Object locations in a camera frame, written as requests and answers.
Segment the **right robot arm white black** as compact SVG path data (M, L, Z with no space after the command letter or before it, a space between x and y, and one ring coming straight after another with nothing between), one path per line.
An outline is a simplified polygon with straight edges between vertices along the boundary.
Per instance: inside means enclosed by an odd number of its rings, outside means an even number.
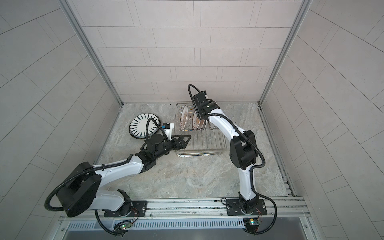
M220 107L207 99L206 91L190 94L195 112L200 120L213 123L230 141L230 159L238 169L240 178L239 200L245 214L255 211L259 196L254 186L253 169L265 166L265 159L257 148L255 134L238 127Z

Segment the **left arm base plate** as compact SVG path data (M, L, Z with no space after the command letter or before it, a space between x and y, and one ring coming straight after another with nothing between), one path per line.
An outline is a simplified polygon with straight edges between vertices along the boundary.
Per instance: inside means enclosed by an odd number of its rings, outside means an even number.
M124 203L117 211L104 210L105 218L140 218L146 214L147 201Z

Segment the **orange sunburst plate front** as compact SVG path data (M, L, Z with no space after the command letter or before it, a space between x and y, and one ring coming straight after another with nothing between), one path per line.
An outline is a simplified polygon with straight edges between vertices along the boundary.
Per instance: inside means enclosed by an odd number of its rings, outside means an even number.
M181 119L180 119L180 130L183 131L187 125L188 122L188 106L184 106L182 114L181 114Z

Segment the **black white striped plate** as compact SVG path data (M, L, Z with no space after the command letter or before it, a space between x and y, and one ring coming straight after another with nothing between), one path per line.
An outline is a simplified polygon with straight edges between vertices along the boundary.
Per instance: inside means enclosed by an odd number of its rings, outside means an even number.
M140 114L140 115L136 116L130 122L129 133L130 132L133 132L133 133L145 132L146 136L147 136L146 126L147 126L147 122L149 119L154 119L159 126L161 125L161 121L160 121L160 118L158 116L151 114L151 113L144 113L144 114Z

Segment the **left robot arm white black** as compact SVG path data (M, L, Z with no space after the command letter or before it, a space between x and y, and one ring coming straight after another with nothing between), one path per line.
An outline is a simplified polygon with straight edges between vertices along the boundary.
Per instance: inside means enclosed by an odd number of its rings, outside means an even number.
M157 160L171 151L183 150L190 135L175 135L169 140L155 134L145 140L143 148L127 159L110 164L79 164L71 174L47 196L44 207L50 212L66 212L72 218L88 210L111 211L125 217L133 212L133 203L123 190L105 191L101 187L118 179L144 173Z

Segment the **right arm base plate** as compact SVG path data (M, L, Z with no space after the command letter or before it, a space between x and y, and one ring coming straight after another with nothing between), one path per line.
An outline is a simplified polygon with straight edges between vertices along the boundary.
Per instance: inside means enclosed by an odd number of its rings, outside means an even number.
M265 201L262 199L259 199L251 210L244 210L239 199L222 199L222 204L226 205L228 216L265 216L268 214Z

